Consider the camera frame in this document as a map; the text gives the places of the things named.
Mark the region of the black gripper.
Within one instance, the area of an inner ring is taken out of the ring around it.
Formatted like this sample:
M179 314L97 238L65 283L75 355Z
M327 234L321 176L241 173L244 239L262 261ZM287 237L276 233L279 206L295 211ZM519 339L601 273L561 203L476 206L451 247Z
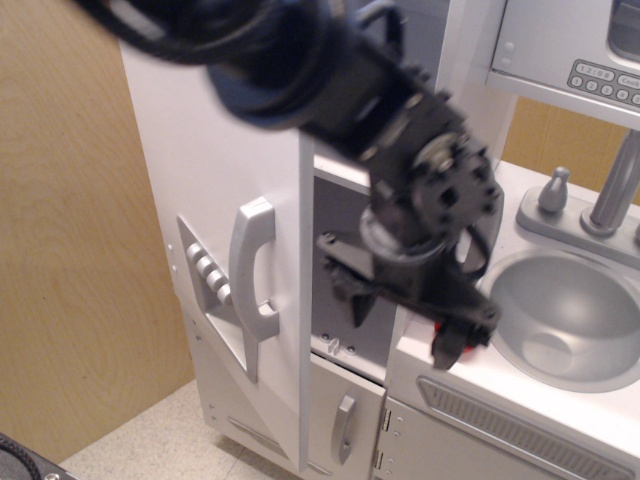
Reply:
M362 234L326 232L317 247L332 293L354 328L363 325L380 297L435 322L463 324L435 325L436 370L449 370L463 353L488 344L497 328L499 307L463 277L452 244L420 253L375 253Z

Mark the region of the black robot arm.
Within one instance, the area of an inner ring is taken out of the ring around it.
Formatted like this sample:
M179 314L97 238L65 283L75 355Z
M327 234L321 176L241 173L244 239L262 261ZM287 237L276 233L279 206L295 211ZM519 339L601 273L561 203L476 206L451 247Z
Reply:
M403 60L392 1L84 1L130 46L203 66L219 99L253 126L296 128L363 166L370 202L359 231L317 241L354 325L385 297L436 323L436 369L487 344L498 306L475 282L493 248L482 232L504 196L484 148L445 93Z

